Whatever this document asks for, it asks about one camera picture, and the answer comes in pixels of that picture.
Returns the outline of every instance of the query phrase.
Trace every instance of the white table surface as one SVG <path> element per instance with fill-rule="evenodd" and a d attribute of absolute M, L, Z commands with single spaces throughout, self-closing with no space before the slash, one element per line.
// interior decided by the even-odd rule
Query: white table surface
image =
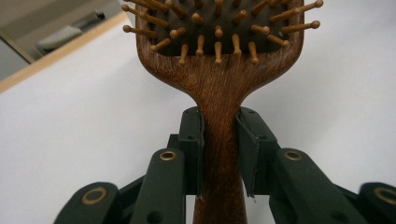
<path fill-rule="evenodd" d="M 305 15 L 321 27 L 299 61 L 243 106 L 332 182 L 396 186 L 396 2 L 331 0 Z M 121 26 L 0 94 L 0 223 L 51 223 L 85 185 L 137 179 L 194 106 L 145 71 Z M 249 223 L 274 222 L 267 201 L 247 199 Z"/>

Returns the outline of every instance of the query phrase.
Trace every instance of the hairbrush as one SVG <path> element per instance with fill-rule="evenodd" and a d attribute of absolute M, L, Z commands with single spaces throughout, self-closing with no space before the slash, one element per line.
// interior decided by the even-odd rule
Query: hairbrush
<path fill-rule="evenodd" d="M 194 223 L 247 223 L 235 116 L 243 100 L 297 61 L 304 13 L 322 0 L 128 0 L 137 53 L 159 80 L 186 92 L 205 120 L 202 195 Z"/>

